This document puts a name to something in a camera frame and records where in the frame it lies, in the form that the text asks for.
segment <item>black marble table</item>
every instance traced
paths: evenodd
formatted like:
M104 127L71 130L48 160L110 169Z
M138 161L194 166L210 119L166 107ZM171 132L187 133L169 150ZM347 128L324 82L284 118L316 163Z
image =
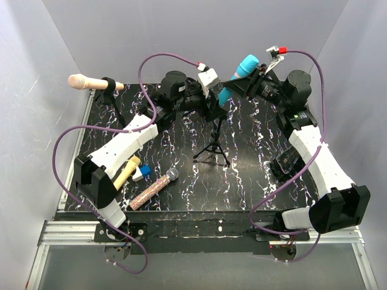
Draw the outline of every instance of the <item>black marble table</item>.
M219 93L220 89L221 85L214 92ZM127 123L138 112L142 98L138 84L127 85L117 94L117 104ZM138 210L249 210L278 188L281 184L271 173L269 162L289 143L276 124L275 107L263 100L248 102L234 97L225 108L229 117L223 122L220 141L232 163L230 168L224 165L221 155L212 159L207 152L194 162L194 152L210 142L212 123L206 124L197 113L186 117L179 114L171 129L159 133L136 153L142 165L150 166L152 175L139 182L131 179L125 182L117 197L122 209L127 210L129 202L170 167L178 169L179 178ZM87 124L120 128L113 108L95 103ZM113 136L106 131L86 130L80 152L87 155ZM77 194L73 183L70 190ZM313 205L317 197L316 186L307 172L260 209L304 207ZM67 200L65 211L83 210L70 198Z

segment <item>tripod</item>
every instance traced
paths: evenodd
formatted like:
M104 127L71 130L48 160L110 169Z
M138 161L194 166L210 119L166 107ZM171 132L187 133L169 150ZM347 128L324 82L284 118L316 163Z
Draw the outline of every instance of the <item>tripod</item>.
M213 138L213 141L208 144L204 149L202 149L199 153L195 154L193 156L194 159L198 158L199 155L201 155L204 151L210 152L212 154L221 154L224 157L224 160L226 161L227 167L230 167L230 161L227 160L226 154L224 154L222 147L220 146L219 137L220 137L220 126L222 125L222 121L227 119L226 115L219 117L218 125L213 123L213 128L216 129L215 132L211 133L211 137Z

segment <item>wooden baseball bat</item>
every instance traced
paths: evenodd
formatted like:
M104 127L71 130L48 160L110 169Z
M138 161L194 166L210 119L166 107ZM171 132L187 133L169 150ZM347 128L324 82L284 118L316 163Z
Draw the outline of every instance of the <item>wooden baseball bat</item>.
M106 89L108 87L107 80L92 79L83 74L72 74L68 77L68 84L74 89ZM115 89L123 88L123 83L115 82Z

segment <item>wooden rolling pin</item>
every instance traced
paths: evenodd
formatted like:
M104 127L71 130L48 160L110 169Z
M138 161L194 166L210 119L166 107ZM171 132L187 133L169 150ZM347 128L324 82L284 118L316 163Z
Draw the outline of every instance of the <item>wooden rolling pin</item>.
M117 177L117 179L113 182L115 189L118 190L121 188L132 172L135 171L136 167L140 165L140 162L140 158L137 156L133 156L129 159L119 177Z
M106 89L107 80L92 79L83 74L72 74L68 77L68 84L74 89ZM123 89L123 83L115 82L115 89Z

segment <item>gray wall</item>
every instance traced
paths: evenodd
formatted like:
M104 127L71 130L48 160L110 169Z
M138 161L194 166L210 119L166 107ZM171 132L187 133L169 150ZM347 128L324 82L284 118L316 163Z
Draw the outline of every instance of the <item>gray wall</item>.
M67 85L79 69L42 1L0 0L0 35L0 289L24 289L42 225L61 194L53 144L81 121L86 96ZM75 139L61 144L62 178Z
M214 67L221 79L232 76L252 53L268 61L272 45L317 55L348 0L43 0L81 72L137 83L141 61L152 53L172 52ZM293 56L276 71L309 70ZM144 81L160 82L165 73L197 71L178 60L152 59Z
M371 192L360 229L380 289L387 289L386 15L385 0L350 0L318 58L327 83L330 149ZM318 75L312 73L310 105L320 119Z

